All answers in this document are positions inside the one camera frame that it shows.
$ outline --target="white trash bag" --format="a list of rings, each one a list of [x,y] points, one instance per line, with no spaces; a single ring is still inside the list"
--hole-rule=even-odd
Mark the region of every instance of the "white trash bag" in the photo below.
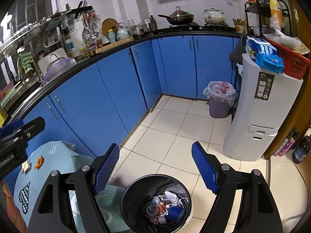
[[[207,88],[203,90],[203,95],[206,95],[208,99],[210,96],[219,98],[223,103],[227,100],[230,107],[232,107],[237,94],[229,82],[211,81]]]

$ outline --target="purple trash can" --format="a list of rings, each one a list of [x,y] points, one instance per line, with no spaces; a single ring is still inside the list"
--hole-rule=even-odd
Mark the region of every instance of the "purple trash can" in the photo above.
[[[209,112],[213,118],[226,118],[229,115],[230,105],[226,99],[222,102],[219,98],[210,96]]]

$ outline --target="black label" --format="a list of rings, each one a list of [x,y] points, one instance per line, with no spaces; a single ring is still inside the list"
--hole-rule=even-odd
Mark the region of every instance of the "black label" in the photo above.
[[[8,167],[10,167],[15,161],[16,157],[13,152],[7,154],[6,156],[0,159],[0,171],[4,171]]]
[[[260,100],[268,100],[273,84],[274,75],[259,72],[255,98]]]

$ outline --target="black zigzag heart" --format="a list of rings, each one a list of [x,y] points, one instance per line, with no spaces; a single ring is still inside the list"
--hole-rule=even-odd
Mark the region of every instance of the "black zigzag heart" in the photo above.
[[[30,181],[27,184],[27,186],[25,186],[21,191],[20,194],[18,195],[18,199],[19,201],[22,203],[22,211],[25,214],[28,213],[28,202],[29,202],[29,186],[30,186]]]

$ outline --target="black countertop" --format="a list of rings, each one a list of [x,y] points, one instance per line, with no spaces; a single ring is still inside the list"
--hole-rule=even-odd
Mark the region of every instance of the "black countertop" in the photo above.
[[[147,40],[158,39],[163,37],[174,37],[174,36],[195,36],[195,35],[204,35],[204,36],[219,36],[219,37],[234,37],[240,38],[241,34],[236,32],[219,32],[219,31],[185,31],[185,32],[168,32],[168,33],[160,33],[156,35],[150,35],[141,39],[133,40],[130,42],[126,42],[124,44],[118,45],[111,49],[108,49],[102,53],[96,54],[91,58],[82,61],[81,63],[76,64],[71,67],[58,77],[54,78],[49,83],[46,83],[40,90],[33,95],[31,95],[28,99],[26,99],[21,106],[15,111],[12,115],[12,118],[7,122],[10,123],[16,119],[24,119],[24,117],[36,106],[44,97],[53,92],[57,87],[63,84],[65,81],[69,80],[71,77],[82,71],[83,69],[91,66],[92,64],[102,60],[105,57],[108,57],[118,51],[121,51],[125,48],[129,48],[131,46],[135,46],[139,43],[142,43]]]

